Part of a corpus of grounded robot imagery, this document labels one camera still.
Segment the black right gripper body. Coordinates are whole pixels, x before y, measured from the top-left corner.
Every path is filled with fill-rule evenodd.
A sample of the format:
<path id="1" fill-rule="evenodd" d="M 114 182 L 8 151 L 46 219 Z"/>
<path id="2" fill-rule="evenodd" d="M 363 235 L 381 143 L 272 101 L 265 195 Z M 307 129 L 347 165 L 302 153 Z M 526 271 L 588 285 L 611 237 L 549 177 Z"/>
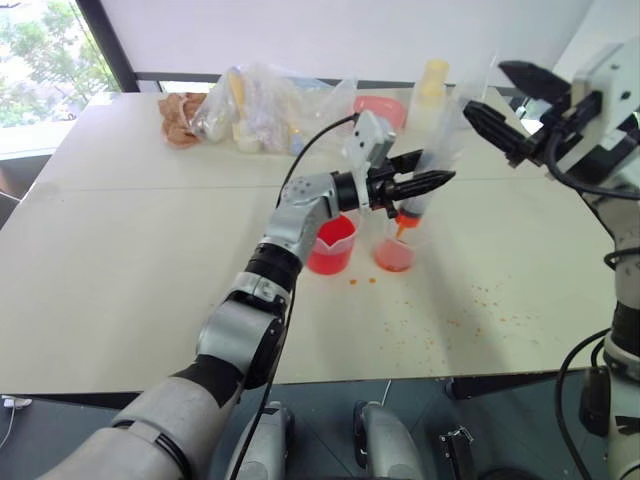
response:
<path id="1" fill-rule="evenodd" d="M 529 160 L 536 166 L 545 161 L 545 150 L 554 133 L 560 134 L 556 159 L 565 157 L 583 139 L 582 131 L 596 118 L 602 109 L 602 93 L 594 91 L 575 107 L 569 107 L 569 95 L 554 104 L 542 117 L 543 126 L 529 138 L 532 146 Z"/>

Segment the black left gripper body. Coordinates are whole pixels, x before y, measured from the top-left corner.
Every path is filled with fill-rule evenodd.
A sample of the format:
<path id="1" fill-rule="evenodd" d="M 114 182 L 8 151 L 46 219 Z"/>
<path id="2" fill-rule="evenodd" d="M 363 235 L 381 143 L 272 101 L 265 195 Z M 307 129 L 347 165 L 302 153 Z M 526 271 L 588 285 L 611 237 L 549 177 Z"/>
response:
<path id="1" fill-rule="evenodd" d="M 396 171 L 390 162 L 379 167 L 371 167 L 367 172 L 368 206 L 372 211 L 384 210 L 388 218 L 396 218 L 398 210 L 390 197 L 395 188 Z"/>

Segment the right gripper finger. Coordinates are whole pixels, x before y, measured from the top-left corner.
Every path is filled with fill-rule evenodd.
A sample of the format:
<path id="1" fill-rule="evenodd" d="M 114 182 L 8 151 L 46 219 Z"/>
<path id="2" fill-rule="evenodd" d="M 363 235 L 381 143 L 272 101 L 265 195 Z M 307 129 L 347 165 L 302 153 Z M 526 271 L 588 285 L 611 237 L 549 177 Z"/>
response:
<path id="1" fill-rule="evenodd" d="M 525 160 L 536 167 L 543 165 L 538 141 L 508 125 L 506 117 L 494 108 L 472 100 L 464 107 L 463 115 L 478 135 L 504 154 L 512 168 Z"/>
<path id="2" fill-rule="evenodd" d="M 501 61 L 498 68 L 526 96 L 552 106 L 570 106 L 571 85 L 553 72 L 520 60 Z"/>

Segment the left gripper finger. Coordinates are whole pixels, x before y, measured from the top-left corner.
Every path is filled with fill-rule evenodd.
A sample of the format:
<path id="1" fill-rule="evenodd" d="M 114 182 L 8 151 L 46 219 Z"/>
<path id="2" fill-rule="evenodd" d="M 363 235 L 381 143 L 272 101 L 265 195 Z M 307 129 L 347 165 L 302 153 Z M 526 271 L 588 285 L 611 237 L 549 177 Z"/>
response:
<path id="1" fill-rule="evenodd" d="M 456 175 L 452 170 L 431 170 L 415 175 L 413 178 L 396 183 L 392 188 L 392 200 L 400 201 L 418 197 L 434 191 Z"/>
<path id="2" fill-rule="evenodd" d="M 413 150 L 391 157 L 388 162 L 396 174 L 409 174 L 415 171 L 422 153 L 422 149 Z"/>

